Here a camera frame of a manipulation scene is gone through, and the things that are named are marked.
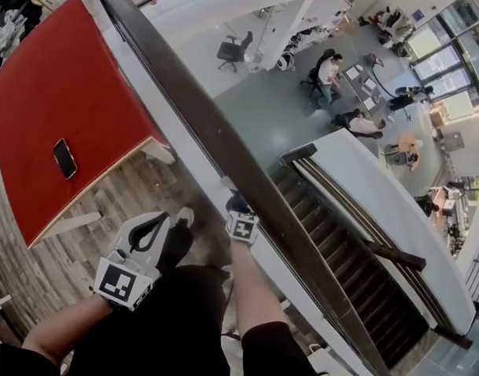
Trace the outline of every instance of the man in white shirt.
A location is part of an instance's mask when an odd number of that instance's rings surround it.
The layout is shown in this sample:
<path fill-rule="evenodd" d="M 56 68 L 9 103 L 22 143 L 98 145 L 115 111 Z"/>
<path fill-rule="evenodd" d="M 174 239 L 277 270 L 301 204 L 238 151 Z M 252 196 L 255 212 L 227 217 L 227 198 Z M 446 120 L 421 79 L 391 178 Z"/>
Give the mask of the man in white shirt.
<path fill-rule="evenodd" d="M 367 120 L 363 116 L 358 116 L 350 120 L 349 131 L 365 135 L 375 134 L 378 137 L 381 137 L 382 133 L 380 130 L 385 126 L 386 122 L 384 120 L 380 120 L 380 122 L 376 124 L 371 120 Z"/>
<path fill-rule="evenodd" d="M 318 109 L 321 109 L 323 103 L 332 103 L 332 94 L 339 94 L 340 84 L 336 80 L 343 58 L 340 54 L 335 54 L 331 59 L 325 60 L 319 68 L 319 82 L 323 96 L 318 100 Z"/>

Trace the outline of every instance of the black shirt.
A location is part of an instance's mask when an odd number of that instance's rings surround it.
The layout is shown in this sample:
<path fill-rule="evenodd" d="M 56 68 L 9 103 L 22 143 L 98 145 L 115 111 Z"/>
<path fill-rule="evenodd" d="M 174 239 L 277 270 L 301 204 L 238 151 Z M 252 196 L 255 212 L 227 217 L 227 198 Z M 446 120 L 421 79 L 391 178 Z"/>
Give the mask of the black shirt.
<path fill-rule="evenodd" d="M 116 311 L 95 325 L 75 347 L 69 375 L 229 375 L 216 302 L 187 270 L 162 277 L 135 312 Z M 241 343 L 246 376 L 316 374 L 285 323 L 254 327 Z M 36 352 L 2 345 L 0 376 L 20 374 L 60 372 Z"/>

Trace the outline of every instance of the shoe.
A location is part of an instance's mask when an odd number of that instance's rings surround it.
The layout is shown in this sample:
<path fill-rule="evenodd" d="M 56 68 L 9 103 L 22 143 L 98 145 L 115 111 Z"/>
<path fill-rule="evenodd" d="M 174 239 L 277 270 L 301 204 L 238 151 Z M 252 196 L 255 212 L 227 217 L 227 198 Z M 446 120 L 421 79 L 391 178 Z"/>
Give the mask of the shoe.
<path fill-rule="evenodd" d="M 178 215 L 176 215 L 176 222 L 178 223 L 180 220 L 187 221 L 187 227 L 191 228 L 194 223 L 194 211 L 191 208 L 184 206 L 180 209 Z"/>

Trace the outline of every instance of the chair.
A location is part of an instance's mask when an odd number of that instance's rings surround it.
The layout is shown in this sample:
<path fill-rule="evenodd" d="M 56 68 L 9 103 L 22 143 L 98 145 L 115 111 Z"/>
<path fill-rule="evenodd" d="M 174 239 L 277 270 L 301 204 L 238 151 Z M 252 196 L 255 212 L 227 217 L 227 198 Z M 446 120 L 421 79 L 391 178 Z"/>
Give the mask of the chair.
<path fill-rule="evenodd" d="M 309 74 L 307 75 L 308 77 L 308 80 L 303 80 L 303 81 L 300 81 L 300 84 L 309 84 L 309 85 L 312 85 L 312 89 L 310 91 L 310 95 L 309 96 L 312 96 L 312 94 L 314 93 L 314 90 L 317 89 L 320 93 L 323 93 L 321 91 L 321 86 L 319 85 L 319 80 L 318 80 L 318 75 L 319 75 L 319 69 L 321 68 L 321 65 L 323 64 L 324 61 L 326 61 L 327 59 L 333 57 L 335 55 L 335 50 L 333 49 L 326 49 L 324 52 L 323 52 L 323 55 L 321 57 L 319 57 L 319 60 L 318 62 L 316 63 L 316 67 L 312 68 L 310 71 L 309 71 Z"/>
<path fill-rule="evenodd" d="M 218 67 L 220 70 L 225 64 L 232 64 L 234 72 L 238 72 L 235 63 L 242 63 L 245 61 L 245 51 L 249 44 L 253 42 L 253 33 L 248 31 L 248 35 L 243 39 L 240 45 L 236 44 L 238 38 L 232 35 L 227 36 L 230 42 L 222 42 L 216 57 L 223 60 L 223 63 Z"/>

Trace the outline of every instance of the white pillar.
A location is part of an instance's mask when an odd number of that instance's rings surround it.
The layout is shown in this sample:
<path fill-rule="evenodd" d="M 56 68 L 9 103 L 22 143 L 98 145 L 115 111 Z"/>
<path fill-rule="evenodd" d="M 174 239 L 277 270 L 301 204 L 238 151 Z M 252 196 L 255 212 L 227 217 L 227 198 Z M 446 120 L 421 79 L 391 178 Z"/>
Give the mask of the white pillar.
<path fill-rule="evenodd" d="M 282 5 L 276 5 L 273 9 L 284 6 L 282 11 L 273 13 L 270 17 L 267 29 L 259 45 L 259 52 L 263 55 L 260 65 L 270 70 L 276 65 L 279 56 L 285 50 L 289 39 L 296 34 L 304 14 L 313 0 L 295 0 Z"/>

